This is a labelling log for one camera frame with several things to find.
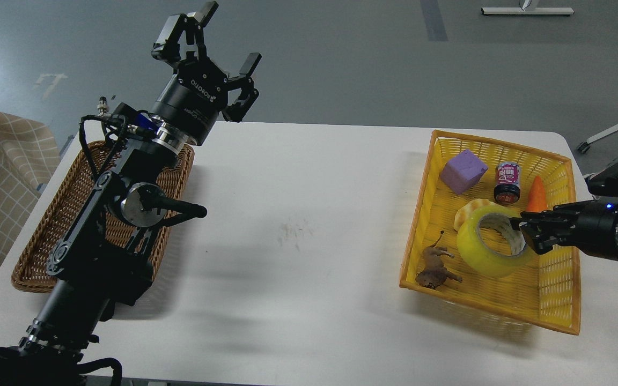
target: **yellow tape roll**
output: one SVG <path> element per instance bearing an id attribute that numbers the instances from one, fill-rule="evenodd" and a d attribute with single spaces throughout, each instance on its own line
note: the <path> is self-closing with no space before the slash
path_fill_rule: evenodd
<path id="1" fill-rule="evenodd" d="M 461 225 L 457 234 L 457 249 L 466 264 L 485 276 L 502 278 L 525 265 L 535 256 L 526 245 L 520 231 L 510 225 L 510 217 L 518 213 L 500 205 L 480 207 Z M 495 229 L 510 244 L 511 256 L 493 251 L 483 242 L 481 228 Z"/>

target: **toy carrot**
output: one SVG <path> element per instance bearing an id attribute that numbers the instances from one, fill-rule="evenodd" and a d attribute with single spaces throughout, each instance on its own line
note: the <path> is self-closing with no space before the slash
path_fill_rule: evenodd
<path id="1" fill-rule="evenodd" d="M 547 195 L 545 186 L 542 185 L 542 178 L 535 176 L 531 190 L 528 193 L 528 205 L 526 212 L 542 212 L 547 209 Z"/>

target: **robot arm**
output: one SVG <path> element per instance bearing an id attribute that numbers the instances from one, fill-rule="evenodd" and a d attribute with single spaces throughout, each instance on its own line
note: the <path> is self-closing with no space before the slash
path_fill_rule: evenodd
<path id="1" fill-rule="evenodd" d="M 0 347 L 0 384 L 84 384 L 81 374 L 100 367 L 112 367 L 111 384 L 120 384 L 117 360 L 78 364 L 82 350 L 98 343 L 93 330 L 112 317 L 114 303 L 134 305 L 151 286 L 148 257 L 159 229 L 207 213 L 199 205 L 166 197 L 157 176 L 164 166 L 173 166 L 186 143 L 204 142 L 219 113 L 240 122 L 258 96 L 251 74 L 260 54 L 250 54 L 234 78 L 207 57 L 203 29 L 216 8 L 216 2 L 209 2 L 199 12 L 168 18 L 152 56 L 174 73 L 151 112 L 121 103 L 108 114 L 103 99 L 99 115 L 81 119 L 79 139 L 86 155 L 83 124 L 98 120 L 112 146 L 108 158 L 117 155 L 115 166 L 108 168 L 107 159 L 96 168 L 88 157 L 95 185 L 47 261 L 47 273 L 58 282 L 19 345 Z M 188 51 L 184 59 L 178 44 L 183 32 L 188 44 L 196 44 L 196 53 Z M 228 106 L 228 92 L 238 89 L 240 96 Z M 111 135 L 117 139 L 110 140 Z M 178 214 L 164 218 L 167 210 Z M 106 212 L 135 228 L 126 245 L 105 239 Z"/>
<path id="2" fill-rule="evenodd" d="M 594 195 L 618 196 L 618 162 L 592 176 L 588 190 Z M 538 254 L 546 254 L 557 244 L 618 261 L 618 203 L 591 200 L 557 205 L 541 213 L 522 212 L 510 223 Z"/>

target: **yellow plastic basket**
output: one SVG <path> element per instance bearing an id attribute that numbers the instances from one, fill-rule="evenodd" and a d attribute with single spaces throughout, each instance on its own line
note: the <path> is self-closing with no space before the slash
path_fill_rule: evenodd
<path id="1" fill-rule="evenodd" d="M 469 149 L 489 170 L 478 184 L 456 195 L 439 176 L 445 163 Z M 407 250 L 400 271 L 400 287 L 437 296 L 446 301 L 484 310 L 511 320 L 578 335 L 581 325 L 581 279 L 579 252 L 574 247 L 555 247 L 536 255 L 528 264 L 504 278 L 489 278 L 476 273 L 457 251 L 454 214 L 474 198 L 493 200 L 495 167 L 501 161 L 521 166 L 520 200 L 512 205 L 517 212 L 527 205 L 527 196 L 535 176 L 545 184 L 549 207 L 576 200 L 571 159 L 532 147 L 434 130 L 426 168 L 414 212 Z M 447 279 L 436 289 L 420 286 L 415 278 L 425 265 L 424 247 L 433 244 L 444 230 L 439 246 L 449 248 L 456 258 L 443 256 L 445 267 L 460 274 L 463 283 Z M 506 241 L 495 232 L 482 233 L 483 241 L 499 250 Z"/>

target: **purple cube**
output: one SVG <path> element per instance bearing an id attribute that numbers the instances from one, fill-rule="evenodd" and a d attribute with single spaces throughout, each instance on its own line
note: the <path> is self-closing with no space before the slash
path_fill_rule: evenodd
<path id="1" fill-rule="evenodd" d="M 469 149 L 452 157 L 440 173 L 440 179 L 456 193 L 461 195 L 478 181 L 488 170 L 488 166 Z"/>

